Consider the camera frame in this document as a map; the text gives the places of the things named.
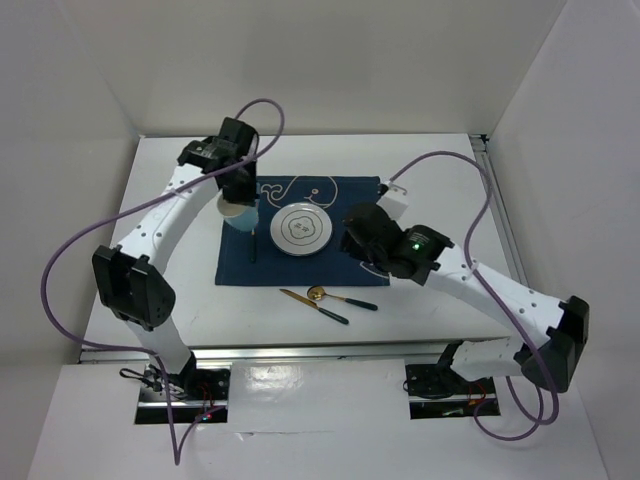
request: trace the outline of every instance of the knife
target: knife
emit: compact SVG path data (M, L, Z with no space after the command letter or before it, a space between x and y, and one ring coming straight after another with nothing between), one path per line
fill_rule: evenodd
M315 308L316 310L318 310L320 313L326 315L327 317L333 318L336 322L340 322L343 325L349 325L349 320L347 320L343 316L338 315L337 313L330 312L329 310L326 310L326 309L324 309L322 307L319 307L316 302L313 302L313 301L309 300L308 298L303 297L302 295L298 295L297 293L294 293L291 290L287 290L287 289L284 289L284 288L281 288L280 291L282 293L284 293L285 295L289 295L291 298L295 298L299 302L302 302L305 305L310 306L311 308Z

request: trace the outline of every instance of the gold knife blade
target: gold knife blade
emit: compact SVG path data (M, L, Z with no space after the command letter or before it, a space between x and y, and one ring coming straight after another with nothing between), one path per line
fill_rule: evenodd
M309 305L311 308L315 308L316 310L318 309L318 305L316 304L316 302L309 300L307 297L298 295L297 293L292 292L291 290L287 290L286 288L281 288L280 291L285 295L289 295L291 298L295 298L299 302L304 303L305 305Z

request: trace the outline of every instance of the white wall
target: white wall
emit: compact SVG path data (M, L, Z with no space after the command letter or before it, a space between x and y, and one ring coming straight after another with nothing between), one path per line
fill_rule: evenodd
M53 2L4 2L0 45L0 463L3 478L20 479L59 365L78 351L45 319L40 273L71 233L114 211L136 138ZM77 333L95 292L99 238L109 232L54 272L54 309Z
M195 135L261 96L290 133L488 133L565 0L63 1L136 126Z
M613 480L640 471L639 4L570 0L490 142L533 283L591 303L577 384Z

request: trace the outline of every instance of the cable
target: cable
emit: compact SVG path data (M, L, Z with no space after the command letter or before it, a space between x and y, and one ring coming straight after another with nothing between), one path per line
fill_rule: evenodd
M484 214L489 209L489 205L491 203L491 197L493 196L493 187L491 185L491 180L489 179L489 175L487 175L487 172L485 171L485 169L482 168L480 165L478 165L477 162L475 162L472 159L470 159L469 157L467 157L466 155L462 155L462 154L457 153L457 152L451 152L451 151L448 151L448 150L438 150L438 151L435 151L435 152L429 152L429 153L425 153L424 155L420 155L418 158L412 160L407 165L405 165L403 168L401 168L389 180L391 182L394 182L397 178L399 178L403 173L405 173L407 170L409 170L415 164L417 164L417 163L419 163L422 160L425 160L427 158L436 157L436 156L440 156L440 155L457 158L457 159L462 160L462 161L468 163L469 165L475 167L480 172L480 175L482 176L482 178L484 179L484 181L485 181L485 183L487 185L487 196L486 196L485 202L482 205L482 208L480 209L480 212L478 213L476 218L473 220L473 222L471 222L471 226L469 227L469 230L467 230L467 233L466 233L465 239L464 239L464 246L463 246L464 256L465 256L467 264L468 265L472 265L473 261L472 261L472 258L471 258L471 251L470 251L471 237L473 236L473 233L475 232L476 227L480 223L480 220L482 219ZM527 345L527 347L529 347L529 350L531 351L531 354L533 355L536 363L540 366L540 371L542 372L542 376L544 377L544 380L547 383L547 386L549 387L549 392L551 393L552 410L551 410L551 415L549 415L549 418L544 419L543 418L544 399L542 397L542 392L540 391L540 388L536 385L536 391L538 393L538 399L539 399L539 403L540 403L540 408L538 410L538 416L537 417L534 417L533 415L531 415L526 410L526 408L524 407L524 405L522 404L520 399L518 398L518 395L516 394L516 391L515 391L515 389L513 387L513 383L511 381L511 378L506 377L507 386L509 387L509 391L511 392L511 395L513 396L513 399L516 402L516 405L518 406L518 409L522 412L522 414L527 419L529 419L529 420L531 420L533 422L533 424L534 424L533 427L531 429L529 429L527 432L525 432L525 433L523 433L521 435L514 436L514 437L505 437L505 436L498 435L498 434L495 434L495 433L489 431L484 425L481 424L480 419L478 417L478 412L480 411L480 408L482 408L482 406L485 405L488 400L485 400L484 402L482 402L481 404L479 404L475 408L475 410L473 412L473 418L474 418L476 424L478 425L478 427L480 427L480 429L484 433L486 433L487 435L489 435L492 438L495 438L497 440L503 440L503 441L522 440L523 438L527 438L528 436L533 434L533 432L535 432L540 425L550 425L550 424L552 424L553 422L556 421L556 419L558 418L559 411L560 411L560 401L558 399L558 389L557 389L555 383L553 382L553 378L551 377L551 372L549 372L549 369L547 368L547 365L544 363L544 360L543 360L542 356L540 355L540 352L538 352L538 349L537 349L536 345L533 343L533 340L531 340L531 337L529 336L527 331L524 329L522 324L518 321L516 316L509 309L509 307L504 303L504 301L502 300L502 298L500 297L498 292L496 292L493 289L493 287L482 276L482 274L480 273L479 270L480 269L475 269L473 271L473 275L475 275L475 277L478 279L478 281L483 286L483 288L487 291L489 296L491 296L491 298L493 298L493 300L498 304L498 306L502 309L502 311L505 313L505 315L509 318L509 320L513 324L514 328L518 331L518 333L520 334L520 336L524 340L524 343Z
M54 252L54 254L51 256L51 258L49 259L49 261L47 262L44 271L42 272L42 278L40 280L40 300L42 301L42 307L44 308L44 312L47 316L47 318L49 319L49 321L51 322L51 324L54 326L54 328L56 330L58 330L58 332L60 332L62 335L64 335L65 337L67 337L69 340L72 340L80 345L85 345L87 347L92 347L95 349L98 349L100 351L112 351L112 352L140 352L140 353L145 353L147 355L152 356L157 364L158 367L160 369L160 373L162 376L162 381L165 385L165 391L166 392L170 392L170 382L169 382L169 375L167 374L167 369L165 368L164 363L162 362L162 359L160 358L160 356L154 352L153 350L149 350L148 348L143 348L143 347L128 347L128 346L121 346L121 345L109 345L109 344L105 344L105 343L99 343L99 342L92 342L90 340L85 340L81 337L78 337L77 335L74 335L73 333L71 333L70 331L68 331L67 329L65 329L62 324L58 321L58 319L56 318L56 316L54 315L53 311L51 310L51 306L49 304L49 294L48 294L48 282L49 282L49 276L51 274L51 269L53 268L53 266L55 265L55 263L58 261L58 259L62 256L62 254L71 246L73 245L75 242L77 242L78 240L80 240L82 237L84 237L85 235L93 232L94 230L97 230L100 227L103 227L105 225L108 225L110 223L113 223L117 220L120 220L121 218L125 218L128 217L129 215L133 215L134 213L138 213L146 208L152 207L154 205L158 205L159 203L164 202L165 200L168 200L169 198L173 197L174 195L181 193L191 187L193 187L194 185L197 185L201 182L204 182L206 180L209 180L213 177L217 177L218 175L222 175L228 172L231 172L233 170L236 170L238 168L243 167L244 165L248 164L249 162L253 162L258 160L258 158L262 157L265 153L267 153L269 150L271 150L271 148L273 148L273 146L276 144L276 142L280 139L280 137L282 136L282 132L284 130L284 123L285 123L285 116L284 116L284 111L282 110L282 107L276 103L275 101L268 99L268 98L258 98L256 100L253 100L251 102L249 102L248 104L246 104L244 107L242 107L242 109L240 109L240 111L238 112L238 114L235 116L235 118L239 118L240 115L242 115L247 109L249 109L250 107L259 104L259 103L268 103L272 106L274 106L276 108L276 110L278 110L278 114L280 115L280 124L278 126L278 130L276 131L275 136L273 137L273 139L271 140L271 142L269 142L269 144L264 147L261 151L257 152L254 156L249 156L249 157L245 157L242 161L236 163L235 165L231 165L229 167L225 167L225 168L221 168L220 170L216 170L215 172L211 172L207 175L203 175L200 178L197 178L195 180L192 180L190 182L185 183L184 185L181 185L180 187L176 188L175 191L172 191L170 193L167 193L165 195L161 195L157 198L154 198L153 200L149 200L148 202L142 203L141 205L138 205L136 207L130 208L129 210L125 210L124 212L121 212L117 215L114 215L112 217L106 218L104 220L100 220L99 222L96 222L92 225L89 225L86 228L83 228L82 230L80 230L78 233L76 233L75 235L73 235L71 238L69 238L66 242L64 242L59 248L58 250L56 250ZM189 435L189 432L191 432L191 430L193 430L193 428L200 422L202 421L202 419L214 412L215 410L219 409L219 408L223 408L223 407L214 407L208 411L206 411L204 414L200 415L199 417L196 417L196 419L194 420L194 422L189 425L189 428L187 428L186 432L184 433L184 435L182 436L182 439L180 440L180 444L178 445L178 440L176 437L176 429L175 429L175 425L174 425L174 420L173 420L173 410L171 407L171 395L167 394L166 395L167 398L167 418L168 418L168 422L169 422L169 433L171 435L171 445L173 447L173 460L174 463L177 465L180 465L180 457L182 455L182 447L184 446L184 442L187 438L187 435Z

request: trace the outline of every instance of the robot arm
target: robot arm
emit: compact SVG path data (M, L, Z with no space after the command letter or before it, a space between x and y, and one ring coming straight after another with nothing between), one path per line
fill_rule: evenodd
M577 297L564 302L515 282L473 260L462 248L423 225L402 230L394 221L407 208L406 191L383 185L377 204L354 206L344 224L342 249L372 262L394 277L448 293L517 333L514 325L474 275L477 270L516 316L541 354L559 392L565 392L587 341L589 306ZM547 384L529 347L518 336L450 344L441 365L467 381L488 376L524 375Z
M220 134L191 142L178 159L163 191L174 189L233 165L257 149L257 132L249 125L225 119ZM193 353L184 344L171 312L175 292L163 274L176 245L202 208L222 190L223 199L253 206L256 197L255 163L193 185L151 209L136 228L113 248L100 246L92 259L100 300L127 323L140 344L162 359L172 383L190 390L202 381Z

